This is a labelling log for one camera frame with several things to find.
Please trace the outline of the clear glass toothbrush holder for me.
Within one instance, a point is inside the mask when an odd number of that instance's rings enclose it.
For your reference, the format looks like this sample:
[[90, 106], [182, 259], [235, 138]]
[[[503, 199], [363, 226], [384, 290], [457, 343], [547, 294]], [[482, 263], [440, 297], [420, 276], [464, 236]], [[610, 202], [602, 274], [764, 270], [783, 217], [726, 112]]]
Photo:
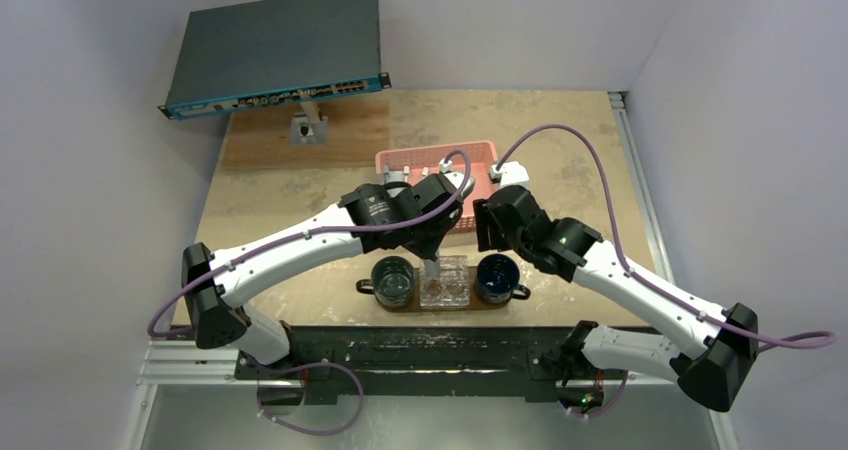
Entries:
[[441, 256], [442, 274], [439, 281], [423, 279], [419, 268], [419, 306], [425, 311], [453, 311], [471, 305], [471, 283], [468, 257], [465, 255]]

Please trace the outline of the dark grey mug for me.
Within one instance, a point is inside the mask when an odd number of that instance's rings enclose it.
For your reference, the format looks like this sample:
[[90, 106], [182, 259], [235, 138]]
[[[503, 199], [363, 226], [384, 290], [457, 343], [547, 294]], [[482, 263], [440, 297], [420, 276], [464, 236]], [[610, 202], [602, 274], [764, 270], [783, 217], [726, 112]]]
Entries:
[[412, 302], [415, 283], [412, 263], [399, 256], [388, 256], [372, 267], [369, 278], [356, 282], [355, 290], [373, 295], [386, 308], [400, 309]]

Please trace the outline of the dark blue mug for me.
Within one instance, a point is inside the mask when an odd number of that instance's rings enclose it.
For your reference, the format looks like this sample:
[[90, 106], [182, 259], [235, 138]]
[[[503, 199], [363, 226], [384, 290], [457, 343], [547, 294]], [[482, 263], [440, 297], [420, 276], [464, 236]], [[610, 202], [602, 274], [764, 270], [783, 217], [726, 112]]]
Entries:
[[528, 300], [532, 292], [521, 282], [517, 263], [502, 254], [492, 254], [480, 260], [474, 277], [474, 291], [484, 303], [506, 304], [511, 299]]

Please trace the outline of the pink plastic basket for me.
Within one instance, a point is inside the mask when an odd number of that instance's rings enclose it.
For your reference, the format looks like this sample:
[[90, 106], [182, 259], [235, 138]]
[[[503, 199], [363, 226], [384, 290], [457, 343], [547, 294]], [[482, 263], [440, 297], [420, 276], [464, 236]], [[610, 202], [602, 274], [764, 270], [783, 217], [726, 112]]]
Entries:
[[410, 167], [410, 174], [406, 181], [410, 184], [418, 183], [423, 167], [429, 168], [429, 174], [439, 172], [438, 164], [444, 157], [456, 149], [463, 150], [470, 158], [471, 176], [476, 180], [475, 189], [472, 194], [464, 199], [463, 214], [457, 225], [450, 234], [468, 233], [475, 230], [475, 218], [473, 213], [473, 201], [488, 198], [496, 186], [490, 181], [488, 170], [497, 159], [496, 148], [493, 142], [479, 140], [463, 143], [452, 143], [432, 145], [424, 147], [411, 147], [395, 150], [380, 151], [375, 155], [375, 172], [378, 180], [386, 180], [386, 171], [392, 177], [399, 176], [403, 179], [402, 170], [404, 166]]

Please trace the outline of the oval wooden tray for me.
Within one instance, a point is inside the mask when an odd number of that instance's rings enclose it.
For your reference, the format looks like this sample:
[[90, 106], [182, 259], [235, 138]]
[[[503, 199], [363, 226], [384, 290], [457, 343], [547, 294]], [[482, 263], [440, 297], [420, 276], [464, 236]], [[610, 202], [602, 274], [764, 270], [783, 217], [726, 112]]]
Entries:
[[463, 312], [490, 311], [506, 307], [512, 301], [528, 300], [531, 290], [520, 284], [512, 295], [499, 303], [492, 303], [482, 298], [477, 285], [477, 267], [466, 266], [464, 270], [447, 268], [443, 275], [448, 281], [425, 280], [423, 271], [414, 268], [414, 289], [409, 296], [410, 301], [405, 306], [391, 306], [375, 297], [377, 304], [392, 313], [434, 313], [434, 312]]

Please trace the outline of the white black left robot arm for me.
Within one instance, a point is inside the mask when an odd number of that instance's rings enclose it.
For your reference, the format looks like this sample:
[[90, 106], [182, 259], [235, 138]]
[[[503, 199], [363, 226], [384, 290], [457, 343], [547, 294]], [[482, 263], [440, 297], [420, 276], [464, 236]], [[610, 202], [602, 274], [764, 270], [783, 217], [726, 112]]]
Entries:
[[182, 254], [181, 284], [195, 345], [232, 345], [272, 378], [297, 369], [298, 352], [283, 323], [251, 305], [271, 287], [315, 267], [398, 247], [433, 260], [475, 186], [461, 172], [436, 173], [410, 185], [366, 183], [315, 216], [239, 247], [203, 243]]

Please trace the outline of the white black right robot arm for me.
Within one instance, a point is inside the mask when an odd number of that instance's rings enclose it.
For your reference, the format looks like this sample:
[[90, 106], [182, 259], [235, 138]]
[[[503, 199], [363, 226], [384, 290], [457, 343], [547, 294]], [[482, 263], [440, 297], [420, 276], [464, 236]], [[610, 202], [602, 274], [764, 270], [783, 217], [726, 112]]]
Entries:
[[575, 218], [550, 218], [520, 185], [477, 199], [473, 208], [479, 250], [511, 250], [541, 273], [594, 291], [653, 328], [646, 334], [580, 323], [561, 351], [569, 374], [635, 371], [676, 383], [710, 410], [731, 409], [758, 356], [752, 309], [703, 300], [619, 257], [599, 231]]

